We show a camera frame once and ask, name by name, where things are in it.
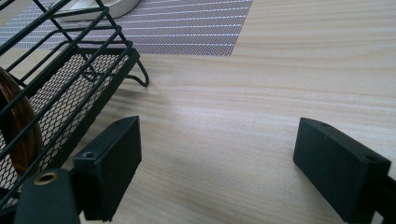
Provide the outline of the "white square plate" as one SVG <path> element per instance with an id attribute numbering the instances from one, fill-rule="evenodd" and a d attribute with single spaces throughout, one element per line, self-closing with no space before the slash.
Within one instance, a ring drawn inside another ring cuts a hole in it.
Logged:
<path id="1" fill-rule="evenodd" d="M 121 17 L 134 9 L 141 0 L 100 0 L 105 7 L 109 8 L 112 18 Z M 99 12 L 86 12 L 77 14 L 77 11 L 97 8 L 96 0 L 71 0 L 59 10 L 59 13 L 70 13 L 70 16 L 63 17 L 63 21 L 92 21 Z"/>

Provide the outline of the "black wire utensil basket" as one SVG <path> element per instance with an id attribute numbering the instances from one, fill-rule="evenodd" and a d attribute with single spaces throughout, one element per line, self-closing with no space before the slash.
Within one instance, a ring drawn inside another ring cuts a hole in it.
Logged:
<path id="1" fill-rule="evenodd" d="M 107 102 L 142 65 L 109 8 L 92 21 L 63 21 L 71 0 L 32 0 L 42 13 L 0 45 L 0 214 L 16 210 L 32 175 L 60 168 Z M 56 30 L 14 48 L 45 21 Z"/>

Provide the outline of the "striped woven placemat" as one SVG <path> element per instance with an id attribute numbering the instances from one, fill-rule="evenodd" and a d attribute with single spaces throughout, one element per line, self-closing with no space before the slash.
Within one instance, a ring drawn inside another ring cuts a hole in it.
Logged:
<path id="1" fill-rule="evenodd" d="M 144 54 L 229 56 L 252 0 L 141 0 L 114 19 L 124 36 Z M 0 26 L 0 45 L 36 19 L 34 3 Z M 29 49 L 56 26 L 45 21 L 14 48 Z"/>

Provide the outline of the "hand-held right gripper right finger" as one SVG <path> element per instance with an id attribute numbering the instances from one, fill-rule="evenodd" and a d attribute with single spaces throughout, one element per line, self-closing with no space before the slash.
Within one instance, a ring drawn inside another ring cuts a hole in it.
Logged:
<path id="1" fill-rule="evenodd" d="M 391 161 L 333 126 L 301 118 L 293 154 L 300 168 L 347 223 L 391 224 Z"/>

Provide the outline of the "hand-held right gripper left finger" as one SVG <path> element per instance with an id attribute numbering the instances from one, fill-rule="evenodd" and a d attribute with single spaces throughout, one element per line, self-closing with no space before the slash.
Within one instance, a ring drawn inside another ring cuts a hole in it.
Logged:
<path id="1" fill-rule="evenodd" d="M 112 220 L 141 161 L 138 116 L 113 122 L 73 158 L 87 220 Z"/>

